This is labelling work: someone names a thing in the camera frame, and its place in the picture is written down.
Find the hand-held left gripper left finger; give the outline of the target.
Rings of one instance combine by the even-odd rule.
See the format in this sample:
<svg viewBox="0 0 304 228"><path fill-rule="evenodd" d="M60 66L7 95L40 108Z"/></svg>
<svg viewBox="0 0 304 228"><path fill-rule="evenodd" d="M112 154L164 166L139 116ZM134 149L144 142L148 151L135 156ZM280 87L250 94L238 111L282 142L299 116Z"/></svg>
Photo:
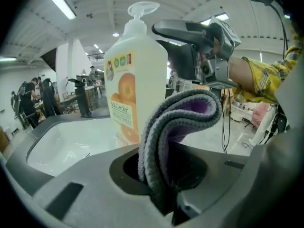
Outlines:
<svg viewBox="0 0 304 228"><path fill-rule="evenodd" d="M171 228L150 189L124 172L137 169L137 146L84 158L44 184L37 204L74 228Z"/></svg>

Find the purple grey cloth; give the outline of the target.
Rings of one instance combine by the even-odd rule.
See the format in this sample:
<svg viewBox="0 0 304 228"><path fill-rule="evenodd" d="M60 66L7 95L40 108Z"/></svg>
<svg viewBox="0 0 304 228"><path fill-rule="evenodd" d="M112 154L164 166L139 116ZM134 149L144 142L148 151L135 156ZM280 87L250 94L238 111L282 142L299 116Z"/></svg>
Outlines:
<svg viewBox="0 0 304 228"><path fill-rule="evenodd" d="M161 214L171 212L174 202L167 166L169 142L179 143L190 133L213 127L221 118L221 109L214 93L192 89L167 97L150 115L138 149L138 178L151 189L151 200Z"/></svg>

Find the person's right hand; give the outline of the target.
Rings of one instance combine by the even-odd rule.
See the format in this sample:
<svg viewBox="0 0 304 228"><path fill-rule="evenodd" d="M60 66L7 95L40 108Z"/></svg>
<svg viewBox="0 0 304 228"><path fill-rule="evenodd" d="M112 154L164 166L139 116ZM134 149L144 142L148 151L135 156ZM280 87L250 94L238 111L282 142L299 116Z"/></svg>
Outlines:
<svg viewBox="0 0 304 228"><path fill-rule="evenodd" d="M211 23L208 25L209 34L207 38L213 41L212 53L200 54L200 59L202 63L205 63L209 59L209 55L216 55L222 47L223 41L223 31L222 27L217 23Z"/></svg>

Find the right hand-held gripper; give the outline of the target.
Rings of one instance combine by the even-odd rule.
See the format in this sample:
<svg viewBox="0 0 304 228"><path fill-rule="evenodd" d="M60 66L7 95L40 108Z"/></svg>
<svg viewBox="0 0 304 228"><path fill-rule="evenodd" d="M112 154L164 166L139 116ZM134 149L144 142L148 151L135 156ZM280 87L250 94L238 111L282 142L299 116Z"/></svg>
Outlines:
<svg viewBox="0 0 304 228"><path fill-rule="evenodd" d="M178 46L157 40L166 49L170 66L179 78L215 89L236 88L237 84L229 79L228 60L241 40L227 22L218 20L212 23L222 27L222 47L216 55L209 55L205 63L201 62L200 54L212 53L213 47L213 41L207 38L208 26L193 21L163 19L153 24L152 32L187 43Z"/></svg>

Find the white sink basin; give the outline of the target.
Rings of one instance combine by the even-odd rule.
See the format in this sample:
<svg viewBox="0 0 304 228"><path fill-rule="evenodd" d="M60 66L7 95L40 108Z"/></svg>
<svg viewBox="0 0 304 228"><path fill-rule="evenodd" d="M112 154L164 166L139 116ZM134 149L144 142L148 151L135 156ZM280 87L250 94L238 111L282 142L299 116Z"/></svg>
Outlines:
<svg viewBox="0 0 304 228"><path fill-rule="evenodd" d="M71 121L51 127L27 159L30 167L58 176L80 160L118 147L110 118Z"/></svg>

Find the black faucet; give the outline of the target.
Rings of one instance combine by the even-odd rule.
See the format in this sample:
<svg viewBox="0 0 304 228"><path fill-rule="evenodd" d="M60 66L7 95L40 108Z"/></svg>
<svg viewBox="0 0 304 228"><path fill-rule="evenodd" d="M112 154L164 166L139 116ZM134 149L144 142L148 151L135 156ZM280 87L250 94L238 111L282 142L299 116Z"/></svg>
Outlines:
<svg viewBox="0 0 304 228"><path fill-rule="evenodd" d="M81 117L89 117L91 112L89 110L89 106L86 98L85 84L77 79L68 79L68 82L72 82L75 84L75 94L76 100L78 103L78 107L80 110Z"/></svg>

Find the white soap pump bottle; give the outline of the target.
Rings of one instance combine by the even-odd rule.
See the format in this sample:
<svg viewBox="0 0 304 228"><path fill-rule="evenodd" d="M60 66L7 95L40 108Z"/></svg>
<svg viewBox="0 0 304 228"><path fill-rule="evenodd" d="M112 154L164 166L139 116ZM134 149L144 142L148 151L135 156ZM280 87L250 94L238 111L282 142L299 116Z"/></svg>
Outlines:
<svg viewBox="0 0 304 228"><path fill-rule="evenodd" d="M168 53L147 35L142 20L159 6L151 1L131 5L132 19L104 55L107 102L120 147L140 142L150 115L165 99Z"/></svg>

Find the black office chair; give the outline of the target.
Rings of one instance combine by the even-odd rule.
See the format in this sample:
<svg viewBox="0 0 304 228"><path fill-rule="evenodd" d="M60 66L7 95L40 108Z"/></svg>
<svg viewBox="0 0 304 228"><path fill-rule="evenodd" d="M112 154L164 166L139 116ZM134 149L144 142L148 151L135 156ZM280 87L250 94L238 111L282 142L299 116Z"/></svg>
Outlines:
<svg viewBox="0 0 304 228"><path fill-rule="evenodd" d="M55 99L55 90L52 86L50 78L46 78L43 82L42 101L45 108L45 117L61 115Z"/></svg>

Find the person's right forearm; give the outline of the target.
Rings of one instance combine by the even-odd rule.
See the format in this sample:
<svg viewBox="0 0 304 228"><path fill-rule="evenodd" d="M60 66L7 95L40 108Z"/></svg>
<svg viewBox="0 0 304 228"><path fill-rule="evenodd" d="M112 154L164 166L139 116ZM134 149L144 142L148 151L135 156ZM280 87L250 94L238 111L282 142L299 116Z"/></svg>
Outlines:
<svg viewBox="0 0 304 228"><path fill-rule="evenodd" d="M291 21L291 32L292 43L283 60L267 64L247 57L230 57L229 79L238 86L233 89L234 100L240 103L277 102L275 92L295 67L304 49L304 33L294 20Z"/></svg>

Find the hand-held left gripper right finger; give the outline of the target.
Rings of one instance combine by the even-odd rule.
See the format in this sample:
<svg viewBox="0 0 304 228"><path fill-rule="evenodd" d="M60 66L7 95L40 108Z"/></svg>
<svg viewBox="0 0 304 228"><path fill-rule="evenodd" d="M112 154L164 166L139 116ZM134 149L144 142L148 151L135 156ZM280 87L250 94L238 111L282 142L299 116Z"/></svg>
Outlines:
<svg viewBox="0 0 304 228"><path fill-rule="evenodd" d="M177 197L176 228L293 228L303 203L303 138L277 136L246 156L177 144L197 186Z"/></svg>

